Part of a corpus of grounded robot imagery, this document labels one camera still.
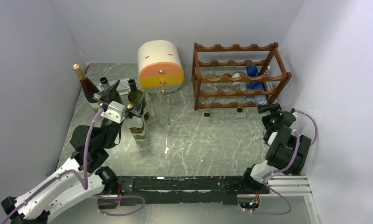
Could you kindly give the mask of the dark green labelled wine bottle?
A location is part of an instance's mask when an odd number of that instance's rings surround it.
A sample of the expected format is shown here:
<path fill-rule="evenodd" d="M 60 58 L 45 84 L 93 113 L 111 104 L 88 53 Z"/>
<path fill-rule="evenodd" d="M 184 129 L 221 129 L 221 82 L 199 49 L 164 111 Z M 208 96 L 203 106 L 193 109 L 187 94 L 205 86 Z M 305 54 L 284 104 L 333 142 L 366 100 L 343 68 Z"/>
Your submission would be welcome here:
<path fill-rule="evenodd" d="M 101 84 L 103 90 L 106 90 L 106 89 L 110 88 L 110 84 L 109 84 L 107 78 L 105 78 L 105 77 L 100 78 L 100 84 Z M 119 92 L 117 90 L 115 90 L 115 93 L 114 93 L 114 96 L 112 97 L 112 100 L 116 101 L 120 104 L 123 104 L 122 99 L 121 99 L 121 97 L 119 95 Z"/>

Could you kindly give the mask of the dark wine bottle white label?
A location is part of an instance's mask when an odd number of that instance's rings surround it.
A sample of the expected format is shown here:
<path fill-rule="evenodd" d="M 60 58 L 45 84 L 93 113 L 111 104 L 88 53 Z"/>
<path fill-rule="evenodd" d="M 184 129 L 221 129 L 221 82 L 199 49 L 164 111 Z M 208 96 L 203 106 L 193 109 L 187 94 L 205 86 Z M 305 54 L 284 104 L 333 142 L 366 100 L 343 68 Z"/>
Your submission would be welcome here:
<path fill-rule="evenodd" d="M 137 88 L 136 81 L 132 78 L 128 80 L 128 85 L 130 87 L 130 91 L 128 93 L 128 100 L 130 103 L 132 103 L 133 108 L 136 108 L 139 100 L 143 96 L 143 92 Z M 149 112 L 148 112 L 148 107 L 147 107 L 145 98 L 143 100 L 143 113 L 142 114 L 144 116 L 144 120 L 147 121 L 149 119 Z"/>

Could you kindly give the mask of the dark gold-capped wine bottle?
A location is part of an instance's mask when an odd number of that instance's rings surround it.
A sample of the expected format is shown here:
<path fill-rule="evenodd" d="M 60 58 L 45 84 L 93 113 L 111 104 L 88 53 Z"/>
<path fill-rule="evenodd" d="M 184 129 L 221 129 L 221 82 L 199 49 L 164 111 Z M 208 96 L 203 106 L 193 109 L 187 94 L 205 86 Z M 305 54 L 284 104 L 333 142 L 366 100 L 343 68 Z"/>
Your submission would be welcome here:
<path fill-rule="evenodd" d="M 88 101 L 92 109 L 95 112 L 98 112 L 98 110 L 100 109 L 100 103 L 97 100 L 95 100 L 93 97 L 95 93 L 99 93 L 99 89 L 86 76 L 85 72 L 81 69 L 81 66 L 79 64 L 77 63 L 74 64 L 72 68 L 74 72 L 76 73 L 77 77 L 79 78 L 82 91 L 84 93 L 86 100 Z"/>

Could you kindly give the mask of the clear glass bottle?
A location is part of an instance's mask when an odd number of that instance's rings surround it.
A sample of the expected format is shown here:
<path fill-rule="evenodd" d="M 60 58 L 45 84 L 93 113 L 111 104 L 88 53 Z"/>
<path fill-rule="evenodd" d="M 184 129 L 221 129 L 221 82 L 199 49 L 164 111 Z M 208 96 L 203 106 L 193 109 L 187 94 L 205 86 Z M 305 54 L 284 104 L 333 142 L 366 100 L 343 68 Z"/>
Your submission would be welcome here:
<path fill-rule="evenodd" d="M 155 113 L 156 122 L 161 127 L 166 127 L 169 121 L 168 114 L 169 114 L 169 98 L 168 95 L 165 94 L 164 90 L 156 91 L 155 95 L 153 96 L 153 109 Z"/>

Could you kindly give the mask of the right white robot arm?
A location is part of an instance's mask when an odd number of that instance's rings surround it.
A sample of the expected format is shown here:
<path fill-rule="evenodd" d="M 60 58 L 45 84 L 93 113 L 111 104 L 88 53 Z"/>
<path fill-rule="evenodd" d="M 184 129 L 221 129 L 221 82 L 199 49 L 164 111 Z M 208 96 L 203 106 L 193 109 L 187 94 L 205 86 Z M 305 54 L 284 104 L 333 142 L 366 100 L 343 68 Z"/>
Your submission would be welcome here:
<path fill-rule="evenodd" d="M 269 149 L 263 162 L 247 168 L 240 181 L 245 193 L 252 193 L 258 184 L 267 183 L 274 174 L 297 175 L 305 165 L 310 147 L 318 137 L 318 126 L 314 118 L 295 108 L 284 111 L 279 103 L 258 105 L 258 113 L 270 112 L 262 117 L 264 125 L 263 140 Z M 291 125 L 302 114 L 308 117 L 315 128 L 314 138 L 299 135 Z"/>

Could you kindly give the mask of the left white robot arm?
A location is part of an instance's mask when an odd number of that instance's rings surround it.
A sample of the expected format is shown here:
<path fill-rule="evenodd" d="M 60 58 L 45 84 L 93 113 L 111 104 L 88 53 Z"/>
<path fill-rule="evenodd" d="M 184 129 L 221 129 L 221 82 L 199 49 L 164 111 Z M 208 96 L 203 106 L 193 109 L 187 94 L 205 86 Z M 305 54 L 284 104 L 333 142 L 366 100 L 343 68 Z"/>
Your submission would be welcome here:
<path fill-rule="evenodd" d="M 104 166 L 108 149 L 120 143 L 126 119 L 143 116 L 145 94 L 126 105 L 113 100 L 119 85 L 94 94 L 100 104 L 89 126 L 77 126 L 70 140 L 72 155 L 49 177 L 19 197 L 1 202 L 5 223 L 47 224 L 89 197 L 121 200 L 122 188 L 114 171 Z"/>

